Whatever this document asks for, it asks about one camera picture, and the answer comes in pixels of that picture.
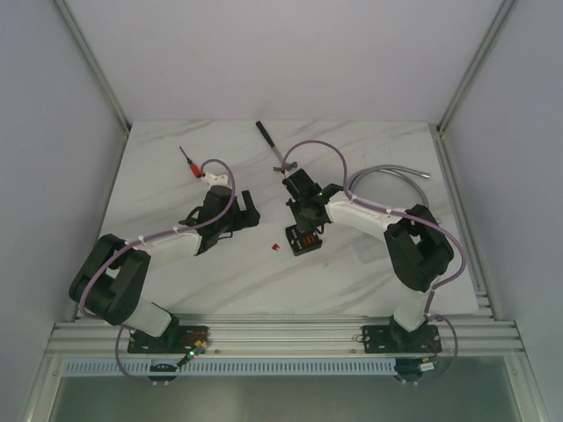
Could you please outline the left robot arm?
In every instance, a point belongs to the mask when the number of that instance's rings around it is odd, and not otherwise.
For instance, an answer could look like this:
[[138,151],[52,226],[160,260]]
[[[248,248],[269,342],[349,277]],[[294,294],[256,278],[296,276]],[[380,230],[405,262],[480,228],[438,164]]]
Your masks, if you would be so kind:
[[214,185],[203,204],[171,230],[132,244],[113,234],[102,236],[69,287],[69,298],[106,323],[141,331],[159,353],[171,353],[180,340],[174,315],[142,298],[150,269],[201,255],[236,231],[259,225],[260,213],[248,190],[238,204],[230,187]]

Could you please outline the black fuse box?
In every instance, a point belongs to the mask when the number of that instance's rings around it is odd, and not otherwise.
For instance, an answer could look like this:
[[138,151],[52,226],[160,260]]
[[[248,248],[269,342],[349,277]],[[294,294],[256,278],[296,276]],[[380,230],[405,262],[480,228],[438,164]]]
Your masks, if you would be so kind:
[[318,250],[322,246],[322,240],[316,231],[302,232],[296,225],[287,227],[285,236],[295,257]]

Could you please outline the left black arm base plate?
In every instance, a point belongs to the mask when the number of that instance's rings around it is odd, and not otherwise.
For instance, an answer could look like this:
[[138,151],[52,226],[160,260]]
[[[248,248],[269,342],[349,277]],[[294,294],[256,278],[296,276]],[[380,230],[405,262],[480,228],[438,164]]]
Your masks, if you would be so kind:
[[208,339],[208,326],[179,325],[168,328],[160,337],[143,331],[129,336],[128,353],[131,354],[183,354],[201,346]]

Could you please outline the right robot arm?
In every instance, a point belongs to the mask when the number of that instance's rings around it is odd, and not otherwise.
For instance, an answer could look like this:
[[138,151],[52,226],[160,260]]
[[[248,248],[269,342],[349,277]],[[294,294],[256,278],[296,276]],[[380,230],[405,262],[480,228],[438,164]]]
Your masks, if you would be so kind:
[[408,351],[419,343],[426,319],[432,283],[445,274],[454,251],[429,209],[418,204],[410,209],[384,209],[360,204],[342,186],[322,188],[303,170],[284,178],[290,199],[286,202],[296,224],[286,228],[294,254],[321,245],[325,225],[336,223],[357,229],[385,243],[396,278],[403,291],[394,310],[390,341]]

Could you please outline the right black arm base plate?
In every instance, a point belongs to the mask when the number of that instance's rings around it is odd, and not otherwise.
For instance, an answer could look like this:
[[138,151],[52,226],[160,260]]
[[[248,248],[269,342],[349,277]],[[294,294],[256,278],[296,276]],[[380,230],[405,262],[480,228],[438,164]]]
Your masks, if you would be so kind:
[[360,339],[364,352],[371,354],[440,353],[442,343],[435,325],[423,324],[415,331],[399,325],[364,325]]

